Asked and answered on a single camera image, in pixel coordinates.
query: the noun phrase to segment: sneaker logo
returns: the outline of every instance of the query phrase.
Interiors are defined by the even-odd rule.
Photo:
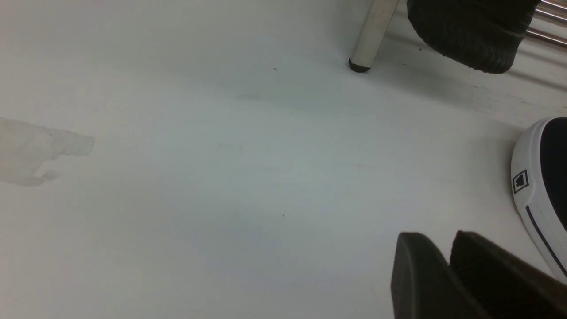
[[[523,170],[520,174],[516,175],[512,179],[512,188],[514,189],[514,195],[517,194],[522,189],[530,185],[528,181],[528,171]]]

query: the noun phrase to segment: white rubber sole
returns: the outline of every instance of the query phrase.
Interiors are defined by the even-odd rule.
[[[557,280],[567,284],[567,230],[549,200],[540,163],[543,119],[520,137],[512,155],[512,192],[516,208],[547,265]]]

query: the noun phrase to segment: dark object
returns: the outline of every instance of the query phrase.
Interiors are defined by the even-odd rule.
[[[476,233],[457,233],[450,262],[426,236],[399,235],[396,319],[567,318],[567,286]]]
[[[367,68],[365,66],[360,66],[360,65],[352,63],[350,61],[350,58],[349,58],[349,67],[352,71],[355,71],[356,73],[364,73],[364,72],[370,70],[370,68]]]
[[[547,123],[540,143],[541,175],[549,201],[567,231],[567,117]]]
[[[540,0],[408,0],[408,17],[423,41],[457,62],[504,73]]]

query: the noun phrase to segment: metal bar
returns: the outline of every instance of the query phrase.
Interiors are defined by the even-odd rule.
[[[526,31],[526,37],[551,44],[562,51],[567,51],[567,39],[565,38],[534,29],[528,29],[528,31]]]
[[[550,18],[550,20],[553,21],[553,24],[556,24],[560,27],[567,27],[567,17],[565,17],[563,15],[559,15],[559,14],[547,11],[546,9],[543,9],[543,8],[536,8],[535,12],[538,15],[544,16],[546,18]]]
[[[351,70],[359,73],[370,70],[398,2],[399,0],[373,0],[354,52],[349,58]]]
[[[565,5],[563,3],[560,3],[560,2],[557,2],[557,1],[552,1],[552,0],[541,0],[541,2],[545,5],[552,6],[556,9],[567,11],[567,5]]]

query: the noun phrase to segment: metal chair leg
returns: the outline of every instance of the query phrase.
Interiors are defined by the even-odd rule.
[[[386,34],[390,20],[392,20],[398,1],[373,1],[366,15],[354,52],[349,58],[349,66],[352,71],[363,73],[372,67],[372,62]]]

